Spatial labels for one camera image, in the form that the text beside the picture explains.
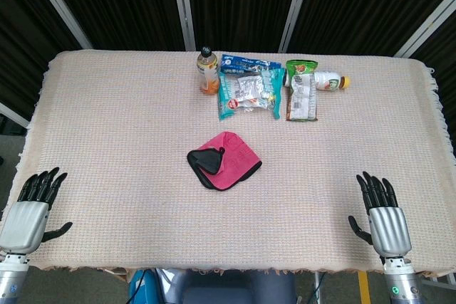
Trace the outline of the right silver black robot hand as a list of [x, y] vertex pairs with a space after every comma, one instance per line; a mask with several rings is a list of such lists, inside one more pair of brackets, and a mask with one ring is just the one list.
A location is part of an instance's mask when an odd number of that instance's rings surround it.
[[367, 172], [358, 174], [370, 231], [364, 231], [353, 216], [348, 217], [354, 234], [372, 246], [381, 259], [400, 258], [412, 249], [407, 221], [398, 206], [395, 190], [386, 179]]

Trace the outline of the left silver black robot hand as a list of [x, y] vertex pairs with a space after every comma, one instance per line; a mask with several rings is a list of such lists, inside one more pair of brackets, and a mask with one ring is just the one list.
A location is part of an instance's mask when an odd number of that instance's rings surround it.
[[33, 174], [26, 180], [6, 216], [1, 230], [1, 250], [8, 254], [27, 255], [42, 243], [57, 239], [71, 229], [73, 223], [69, 221], [59, 229], [46, 230], [58, 191], [68, 176], [59, 171], [55, 167]]

